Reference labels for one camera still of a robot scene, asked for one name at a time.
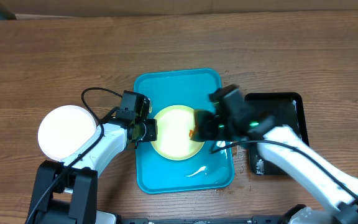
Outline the white plate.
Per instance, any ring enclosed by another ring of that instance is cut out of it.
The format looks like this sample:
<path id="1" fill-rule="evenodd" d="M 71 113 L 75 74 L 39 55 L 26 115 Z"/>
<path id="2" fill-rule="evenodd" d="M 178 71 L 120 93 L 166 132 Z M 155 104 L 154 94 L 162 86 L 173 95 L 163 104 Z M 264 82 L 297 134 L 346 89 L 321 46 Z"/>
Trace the white plate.
<path id="1" fill-rule="evenodd" d="M 50 159 L 60 161 L 77 151 L 96 132 L 96 122 L 84 108 L 65 105 L 55 108 L 42 120 L 38 144 Z"/>

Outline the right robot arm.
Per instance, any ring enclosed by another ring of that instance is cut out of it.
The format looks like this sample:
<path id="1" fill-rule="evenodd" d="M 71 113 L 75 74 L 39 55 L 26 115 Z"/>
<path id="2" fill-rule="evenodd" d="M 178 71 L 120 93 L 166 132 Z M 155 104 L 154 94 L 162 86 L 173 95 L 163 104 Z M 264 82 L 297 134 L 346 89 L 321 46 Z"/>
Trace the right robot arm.
<path id="1" fill-rule="evenodd" d="M 195 110 L 192 140 L 229 141 L 228 147 L 255 144 L 258 153 L 286 172 L 321 205 L 296 205 L 280 223 L 358 223 L 358 178 L 324 159 L 288 125 L 273 116 L 260 121 L 243 112 Z"/>

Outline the yellow-green plastic plate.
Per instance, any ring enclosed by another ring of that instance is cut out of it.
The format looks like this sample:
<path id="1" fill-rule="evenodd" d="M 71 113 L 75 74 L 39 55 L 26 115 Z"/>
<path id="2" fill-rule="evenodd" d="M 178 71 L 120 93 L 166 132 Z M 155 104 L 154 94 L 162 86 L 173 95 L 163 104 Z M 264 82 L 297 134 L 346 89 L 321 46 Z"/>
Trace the yellow-green plastic plate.
<path id="1" fill-rule="evenodd" d="M 157 120 L 157 140 L 151 144 L 155 151 L 166 159 L 182 161 L 197 154 L 204 142 L 189 138 L 194 129 L 194 109 L 184 105 L 172 105 L 159 111 Z"/>

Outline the yellow-green sponge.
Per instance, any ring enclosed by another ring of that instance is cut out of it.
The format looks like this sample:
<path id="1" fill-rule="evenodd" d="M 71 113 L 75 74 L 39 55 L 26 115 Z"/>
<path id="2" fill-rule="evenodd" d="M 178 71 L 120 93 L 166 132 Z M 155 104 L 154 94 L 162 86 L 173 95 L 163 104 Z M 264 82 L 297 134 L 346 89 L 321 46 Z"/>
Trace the yellow-green sponge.
<path id="1" fill-rule="evenodd" d="M 189 138 L 192 139 L 192 140 L 195 139 L 195 130 L 194 130 L 194 129 L 191 129 L 191 130 L 189 131 Z"/>

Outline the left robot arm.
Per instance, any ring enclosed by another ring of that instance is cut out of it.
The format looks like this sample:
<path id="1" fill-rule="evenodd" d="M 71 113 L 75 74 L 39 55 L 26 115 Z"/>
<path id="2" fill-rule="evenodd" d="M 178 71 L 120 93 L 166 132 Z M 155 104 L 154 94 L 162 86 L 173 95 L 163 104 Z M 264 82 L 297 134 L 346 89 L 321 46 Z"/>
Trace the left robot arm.
<path id="1" fill-rule="evenodd" d="M 115 107 L 96 124 L 74 105 L 55 108 L 42 120 L 38 142 L 49 158 L 38 168 L 27 223 L 117 223 L 117 215 L 97 209 L 98 178 L 133 142 L 155 139 L 155 122 L 143 107 L 126 119 L 128 107 Z"/>

